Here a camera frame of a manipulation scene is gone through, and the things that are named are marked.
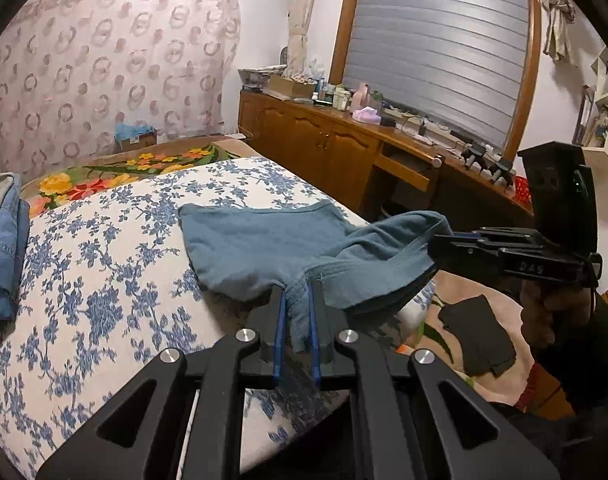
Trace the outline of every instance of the gray roller blind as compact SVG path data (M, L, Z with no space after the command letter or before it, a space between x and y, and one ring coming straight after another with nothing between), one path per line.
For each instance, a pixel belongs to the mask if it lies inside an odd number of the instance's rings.
M344 83L501 147L528 28L528 0L357 0Z

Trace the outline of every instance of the white and blue floral sheet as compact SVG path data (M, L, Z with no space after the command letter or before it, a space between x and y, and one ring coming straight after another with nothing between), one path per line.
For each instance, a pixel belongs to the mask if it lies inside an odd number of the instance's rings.
M179 206L293 208L322 198L274 162L252 157L121 186L33 219L20 311L14 325L0 329L0 446L12 463L33 477L159 351L207 348L243 326L240 305L200 291ZM399 345L430 299L428 286L377 331L383 342ZM246 393L243 470L346 398L316 391L298 360L287 365L280 389Z

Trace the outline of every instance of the silver screw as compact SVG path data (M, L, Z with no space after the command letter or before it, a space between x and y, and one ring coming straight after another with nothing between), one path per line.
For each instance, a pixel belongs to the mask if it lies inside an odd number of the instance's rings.
M177 348L165 348L159 353L159 358L163 363L174 363L180 358L180 351Z
M235 337L238 341L241 341L242 343L248 343L249 341L255 339L255 330L251 328L242 328L238 330L238 332L235 334Z
M355 343L359 337L359 334L355 330L347 328L342 330L337 336L340 338L342 343Z
M429 365L435 361L435 354L426 348L420 348L413 357L421 365Z

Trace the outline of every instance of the wooden desk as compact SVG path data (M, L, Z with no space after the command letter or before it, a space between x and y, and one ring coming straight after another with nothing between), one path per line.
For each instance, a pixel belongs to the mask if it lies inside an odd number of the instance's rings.
M447 210L455 229L532 224L530 210L513 200L513 188L466 170L446 149L359 123L348 112L242 92L238 123L258 152L369 220L400 179L423 193L418 208ZM436 168L439 155L444 163Z

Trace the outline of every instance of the red polka dot object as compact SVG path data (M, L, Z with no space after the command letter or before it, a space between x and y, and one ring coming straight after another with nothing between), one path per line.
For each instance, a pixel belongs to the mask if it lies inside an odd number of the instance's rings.
M522 176L515 177L515 199L523 204L530 203L529 181Z

